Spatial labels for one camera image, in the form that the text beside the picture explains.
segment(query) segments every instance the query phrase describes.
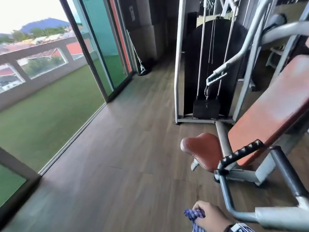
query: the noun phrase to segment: sky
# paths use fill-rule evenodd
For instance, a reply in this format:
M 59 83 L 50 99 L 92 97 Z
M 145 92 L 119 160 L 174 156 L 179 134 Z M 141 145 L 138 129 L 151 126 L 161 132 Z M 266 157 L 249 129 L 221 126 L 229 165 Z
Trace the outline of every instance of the sky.
M 73 1 L 67 1 L 76 19 L 77 11 Z M 1 6 L 0 33 L 11 33 L 27 23 L 47 18 L 68 22 L 59 0 L 1 0 Z

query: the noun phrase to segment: checkered cloth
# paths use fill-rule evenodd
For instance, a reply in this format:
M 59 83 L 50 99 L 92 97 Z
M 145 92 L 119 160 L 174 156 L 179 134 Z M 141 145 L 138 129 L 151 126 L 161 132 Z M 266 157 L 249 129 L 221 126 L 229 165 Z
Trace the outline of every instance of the checkered cloth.
M 197 209 L 197 210 L 186 209 L 183 213 L 187 218 L 189 218 L 190 221 L 193 222 L 192 232 L 206 232 L 203 228 L 199 227 L 194 222 L 196 218 L 205 217 L 205 212 L 203 209 Z

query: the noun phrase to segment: hand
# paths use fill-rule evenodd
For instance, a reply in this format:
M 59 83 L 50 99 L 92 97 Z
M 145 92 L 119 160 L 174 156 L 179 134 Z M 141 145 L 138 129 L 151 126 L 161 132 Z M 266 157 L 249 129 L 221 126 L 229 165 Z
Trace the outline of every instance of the hand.
M 233 223 L 224 215 L 221 209 L 204 201 L 197 201 L 193 210 L 203 209 L 204 218 L 197 218 L 195 223 L 207 232 L 224 232 L 227 226 Z

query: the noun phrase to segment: wooden floor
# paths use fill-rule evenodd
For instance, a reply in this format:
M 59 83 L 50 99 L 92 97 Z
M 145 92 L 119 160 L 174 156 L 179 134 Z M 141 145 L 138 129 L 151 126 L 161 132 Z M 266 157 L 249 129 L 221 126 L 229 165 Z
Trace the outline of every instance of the wooden floor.
M 174 124 L 174 66 L 165 60 L 149 75 L 135 76 L 48 170 L 4 231 L 189 232 L 183 210 L 197 200 L 226 212 L 212 174 L 201 167 L 192 172 L 192 157 L 180 149 L 184 137 L 217 133 L 213 124 Z M 307 140 L 290 160 L 309 188 Z M 265 189 L 230 185 L 237 210 L 295 203 L 278 172 Z

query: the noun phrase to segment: backrest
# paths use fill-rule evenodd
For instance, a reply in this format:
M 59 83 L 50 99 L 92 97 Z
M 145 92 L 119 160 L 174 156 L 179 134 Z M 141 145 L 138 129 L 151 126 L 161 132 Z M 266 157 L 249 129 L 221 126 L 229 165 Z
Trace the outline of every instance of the backrest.
M 298 55 L 229 131 L 233 151 L 260 139 L 267 147 L 309 109 L 309 55 Z M 237 163 L 249 165 L 263 151 Z

